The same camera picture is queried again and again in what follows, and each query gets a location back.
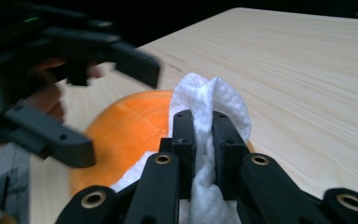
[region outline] dark background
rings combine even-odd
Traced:
[[[34,0],[79,10],[115,23],[117,33],[139,47],[234,7],[358,19],[358,0]]]

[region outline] light wood surface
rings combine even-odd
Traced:
[[[251,150],[306,192],[358,191],[358,20],[234,8],[141,49],[161,60],[162,90],[190,72],[231,84],[248,105]],[[68,125],[84,131],[115,100],[150,90],[112,66],[88,88],[60,83]],[[32,165],[31,223],[53,223],[70,200],[68,170]]]

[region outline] human hand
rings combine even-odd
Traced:
[[[63,122],[65,112],[60,102],[61,91],[56,85],[58,79],[49,69],[63,64],[65,64],[65,60],[51,58],[31,68],[28,76],[37,80],[41,87],[24,99],[25,103],[38,108],[59,122]],[[99,78],[102,76],[95,65],[96,63],[89,64],[88,77]]]

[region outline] paper towel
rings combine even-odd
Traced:
[[[213,111],[226,114],[246,143],[251,132],[246,103],[241,95],[221,77],[208,80],[198,74],[190,73],[179,82],[173,92],[168,137],[172,137],[173,116],[188,109],[193,115],[197,141],[196,176],[193,179],[191,202],[185,200],[180,202],[179,223],[240,223],[235,202],[225,202],[220,189],[213,183],[215,172],[212,122]],[[146,152],[111,188],[120,191],[138,180],[147,158],[153,153]]]

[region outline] wood grain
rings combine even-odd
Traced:
[[[190,72],[231,84],[248,105],[249,146],[274,158],[306,192],[358,191],[358,20],[234,8],[141,49],[161,60],[162,90]],[[115,100],[149,90],[112,66],[100,65],[106,75],[90,87],[61,83],[68,125],[84,131]],[[35,178],[33,188],[39,193],[32,204],[55,203],[47,183]],[[54,197],[66,191],[55,189]],[[34,209],[32,220],[40,213],[52,219],[31,223],[58,215]]]

